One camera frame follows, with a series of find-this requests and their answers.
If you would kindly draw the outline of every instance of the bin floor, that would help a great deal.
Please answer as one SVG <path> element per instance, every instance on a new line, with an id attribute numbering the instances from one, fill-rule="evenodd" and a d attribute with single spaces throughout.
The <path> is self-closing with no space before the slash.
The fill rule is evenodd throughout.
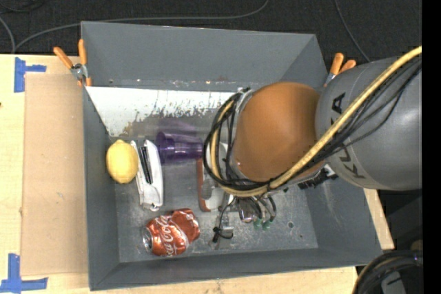
<path id="1" fill-rule="evenodd" d="M 252 223 L 242 222 L 237 211 L 229 212 L 229 224 L 234 227 L 234 236 L 231 240 L 220 239 L 222 244 L 215 249 L 213 228 L 219 212 L 204 212 L 199 208 L 196 161 L 164 165 L 163 179 L 164 204 L 157 212 L 144 209 L 139 204 L 134 180 L 128 185 L 115 185 L 121 262 L 158 260 L 145 250 L 142 228 L 150 219 L 184 207 L 191 208 L 196 214 L 201 234 L 181 257 L 318 247 L 306 195 L 296 186 L 273 196 L 277 216 L 268 229 L 256 229 Z"/>

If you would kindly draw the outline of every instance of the cardboard sheet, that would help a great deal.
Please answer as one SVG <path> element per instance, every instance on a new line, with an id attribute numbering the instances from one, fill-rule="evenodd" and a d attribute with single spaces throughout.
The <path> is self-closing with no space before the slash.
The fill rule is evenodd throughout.
<path id="1" fill-rule="evenodd" d="M 71 74 L 26 74 L 22 275 L 88 271 L 81 97 Z"/>

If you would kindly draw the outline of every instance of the coca-cola can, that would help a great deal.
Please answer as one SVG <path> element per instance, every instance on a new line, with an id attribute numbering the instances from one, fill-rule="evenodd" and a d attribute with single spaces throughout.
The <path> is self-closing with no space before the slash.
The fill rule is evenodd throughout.
<path id="1" fill-rule="evenodd" d="M 143 242 L 154 255 L 169 257 L 182 254 L 199 234 L 196 216 L 184 208 L 151 219 L 143 229 Z"/>

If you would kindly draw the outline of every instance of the yellow cable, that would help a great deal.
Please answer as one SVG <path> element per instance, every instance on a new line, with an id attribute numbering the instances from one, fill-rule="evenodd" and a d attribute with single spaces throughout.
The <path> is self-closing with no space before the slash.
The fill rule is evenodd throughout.
<path id="1" fill-rule="evenodd" d="M 366 87 L 366 89 L 348 106 L 348 108 L 340 115 L 340 117 L 334 122 L 333 125 L 323 134 L 320 140 L 290 169 L 288 169 L 284 174 L 279 176 L 277 179 L 270 182 L 270 189 L 277 189 L 279 186 L 285 184 L 289 179 L 292 178 L 300 169 L 302 169 L 328 142 L 331 140 L 332 136 L 342 127 L 345 121 L 364 103 L 364 101 L 376 90 L 387 78 L 389 78 L 395 71 L 402 67 L 405 63 L 413 59 L 415 56 L 422 53 L 422 46 L 407 52 L 405 55 L 401 56 L 395 62 L 393 62 L 383 73 L 381 73 L 372 83 Z M 221 120 L 224 113 L 220 114 L 218 121 Z M 213 134 L 210 145 L 214 146 L 217 144 L 218 134 Z M 212 165 L 216 165 L 216 154 L 210 154 Z M 216 168 L 216 177 L 221 179 Z M 235 190 L 230 187 L 221 187 L 233 196 L 238 197 L 251 197 L 258 196 L 268 191 L 267 186 L 257 187 L 252 190 Z"/>

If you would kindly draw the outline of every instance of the blue tape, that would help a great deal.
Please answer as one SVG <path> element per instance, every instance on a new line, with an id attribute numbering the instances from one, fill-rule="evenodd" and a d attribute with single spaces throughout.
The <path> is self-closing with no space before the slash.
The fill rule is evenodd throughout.
<path id="1" fill-rule="evenodd" d="M 46 71 L 46 66 L 44 65 L 26 66 L 26 62 L 24 60 L 15 57 L 14 92 L 24 92 L 26 72 L 45 72 L 45 71 Z"/>
<path id="2" fill-rule="evenodd" d="M 38 291 L 46 289 L 48 278 L 40 280 L 21 280 L 20 256 L 10 253 L 8 256 L 8 278 L 2 280 L 0 293 L 21 294 L 22 291 Z"/>

